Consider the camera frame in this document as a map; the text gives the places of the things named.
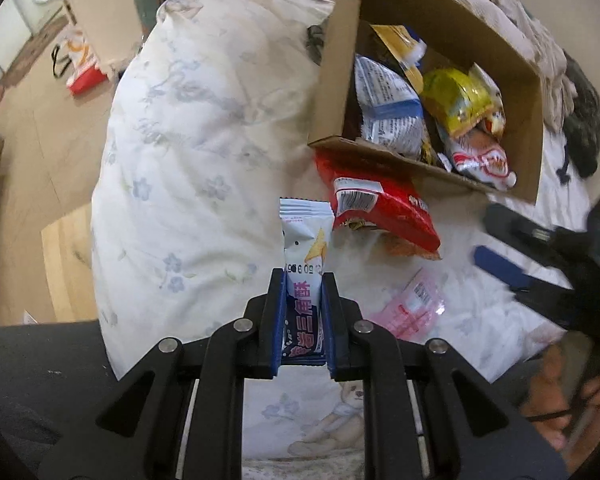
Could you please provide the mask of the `white red-ring snack bag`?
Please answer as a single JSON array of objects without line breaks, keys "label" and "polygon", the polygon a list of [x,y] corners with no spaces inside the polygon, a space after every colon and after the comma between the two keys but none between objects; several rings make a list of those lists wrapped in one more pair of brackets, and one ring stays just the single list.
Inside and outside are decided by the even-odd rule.
[{"label": "white red-ring snack bag", "polygon": [[508,191],[517,183],[517,175],[509,168],[506,151],[489,133],[473,128],[464,136],[452,138],[440,125],[438,135],[446,158],[452,167],[465,177]]}]

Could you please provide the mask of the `pink snack packet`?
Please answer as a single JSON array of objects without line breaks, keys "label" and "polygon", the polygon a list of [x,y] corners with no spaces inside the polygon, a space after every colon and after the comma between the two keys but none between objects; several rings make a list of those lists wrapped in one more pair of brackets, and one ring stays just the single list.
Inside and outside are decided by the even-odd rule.
[{"label": "pink snack packet", "polygon": [[446,304],[436,280],[420,269],[406,285],[370,320],[398,339],[423,344],[442,317]]}]

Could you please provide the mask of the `white orange chip bag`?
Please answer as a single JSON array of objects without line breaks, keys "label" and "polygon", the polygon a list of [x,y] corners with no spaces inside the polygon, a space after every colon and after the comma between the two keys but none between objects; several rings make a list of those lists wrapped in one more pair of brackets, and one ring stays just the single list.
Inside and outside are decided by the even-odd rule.
[{"label": "white orange chip bag", "polygon": [[480,119],[478,127],[485,133],[489,133],[498,142],[501,142],[506,128],[506,115],[500,87],[477,63],[471,66],[469,76],[482,84],[491,100],[491,108],[483,115],[483,118]]}]

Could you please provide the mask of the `orange peanut snack bag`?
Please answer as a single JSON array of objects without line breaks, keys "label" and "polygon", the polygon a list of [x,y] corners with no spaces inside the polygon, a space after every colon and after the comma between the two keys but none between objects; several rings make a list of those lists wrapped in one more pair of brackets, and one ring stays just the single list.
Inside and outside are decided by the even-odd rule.
[{"label": "orange peanut snack bag", "polygon": [[437,250],[435,252],[430,252],[429,250],[421,248],[409,240],[404,240],[403,238],[397,237],[393,234],[385,233],[381,239],[384,243],[386,252],[388,252],[390,256],[405,258],[418,257],[430,261],[439,261],[441,259],[441,256]]}]

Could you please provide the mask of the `yellow snack bag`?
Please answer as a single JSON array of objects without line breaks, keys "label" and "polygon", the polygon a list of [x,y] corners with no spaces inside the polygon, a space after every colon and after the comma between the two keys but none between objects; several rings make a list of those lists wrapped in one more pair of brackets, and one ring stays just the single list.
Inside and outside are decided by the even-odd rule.
[{"label": "yellow snack bag", "polygon": [[452,138],[468,133],[491,108],[480,82],[456,68],[437,68],[424,75],[422,107]]}]

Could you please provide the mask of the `red snack bag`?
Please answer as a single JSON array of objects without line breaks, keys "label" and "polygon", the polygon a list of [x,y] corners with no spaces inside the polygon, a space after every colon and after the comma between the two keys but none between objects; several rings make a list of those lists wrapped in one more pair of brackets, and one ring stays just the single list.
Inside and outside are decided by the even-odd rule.
[{"label": "red snack bag", "polygon": [[314,162],[329,189],[336,228],[390,233],[430,252],[439,251],[441,240],[428,206],[410,177],[335,151],[316,151]]}]

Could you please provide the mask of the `white blue snack bag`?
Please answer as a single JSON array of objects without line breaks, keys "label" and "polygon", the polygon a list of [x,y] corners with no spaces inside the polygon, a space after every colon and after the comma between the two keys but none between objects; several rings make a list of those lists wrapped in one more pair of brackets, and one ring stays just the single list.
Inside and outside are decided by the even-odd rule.
[{"label": "white blue snack bag", "polygon": [[362,138],[419,159],[425,135],[424,112],[410,84],[385,65],[357,55],[354,86],[362,112]]}]

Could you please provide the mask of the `small white snack bar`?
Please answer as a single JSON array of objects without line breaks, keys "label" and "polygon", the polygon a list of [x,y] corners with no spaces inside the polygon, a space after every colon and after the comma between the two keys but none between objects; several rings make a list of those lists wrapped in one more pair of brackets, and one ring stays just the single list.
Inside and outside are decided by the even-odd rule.
[{"label": "small white snack bar", "polygon": [[321,290],[335,216],[330,203],[283,198],[279,201],[279,219],[286,276],[282,359],[294,365],[321,365]]}]

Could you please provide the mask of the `dark blue snack bag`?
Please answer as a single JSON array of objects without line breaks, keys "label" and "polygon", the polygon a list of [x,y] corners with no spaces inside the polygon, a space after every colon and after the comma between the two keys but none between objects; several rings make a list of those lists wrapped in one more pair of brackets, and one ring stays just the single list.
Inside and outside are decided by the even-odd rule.
[{"label": "dark blue snack bag", "polygon": [[419,63],[424,58],[427,45],[414,38],[403,25],[372,25],[372,31],[393,58],[394,64],[400,68],[401,74],[417,92],[424,88],[424,78]]}]

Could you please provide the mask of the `camouflage jacket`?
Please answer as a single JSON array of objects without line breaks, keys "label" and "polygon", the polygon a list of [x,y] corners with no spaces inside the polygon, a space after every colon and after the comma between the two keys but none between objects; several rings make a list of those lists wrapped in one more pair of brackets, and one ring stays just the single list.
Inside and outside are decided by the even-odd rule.
[{"label": "camouflage jacket", "polygon": [[582,179],[592,177],[600,156],[600,94],[579,63],[566,53],[568,79],[577,95],[573,112],[565,119],[566,154]]}]

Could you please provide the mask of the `brown cardboard box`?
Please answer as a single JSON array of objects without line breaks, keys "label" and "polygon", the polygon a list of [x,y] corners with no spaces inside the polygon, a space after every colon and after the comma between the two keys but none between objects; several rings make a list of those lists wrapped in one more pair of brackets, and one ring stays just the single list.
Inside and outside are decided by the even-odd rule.
[{"label": "brown cardboard box", "polygon": [[410,174],[474,188],[490,188],[442,168],[409,160],[360,137],[351,104],[354,58],[370,36],[371,24],[402,24],[425,41],[424,70],[478,64],[500,88],[506,115],[502,145],[517,183],[508,196],[533,204],[543,153],[542,90],[532,66],[494,29],[455,0],[334,0],[315,95],[311,148],[344,151],[383,160]]}]

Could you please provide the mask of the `white floral bed sheet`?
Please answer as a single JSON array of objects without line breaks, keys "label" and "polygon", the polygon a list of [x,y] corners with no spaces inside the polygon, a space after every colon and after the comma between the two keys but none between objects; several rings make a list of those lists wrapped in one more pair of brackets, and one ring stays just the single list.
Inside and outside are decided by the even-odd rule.
[{"label": "white floral bed sheet", "polygon": [[[306,143],[317,68],[304,34],[315,0],[168,0],[121,78],[92,198],[102,338],[124,375],[160,339],[211,335],[284,262],[278,204],[328,192]],[[327,264],[364,314],[426,269],[444,313],[432,334],[486,379],[562,333],[477,269],[488,196],[419,178],[442,239],[437,261],[388,255],[376,232],[337,230]]]}]

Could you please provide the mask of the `white red shopping bag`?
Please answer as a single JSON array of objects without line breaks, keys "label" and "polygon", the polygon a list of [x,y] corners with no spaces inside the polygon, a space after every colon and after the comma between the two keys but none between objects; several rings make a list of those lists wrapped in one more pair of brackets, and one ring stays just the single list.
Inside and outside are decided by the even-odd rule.
[{"label": "white red shopping bag", "polygon": [[62,31],[50,58],[55,79],[64,78],[70,70],[66,87],[72,96],[82,96],[108,79],[100,68],[91,44],[79,27],[69,26]]}]

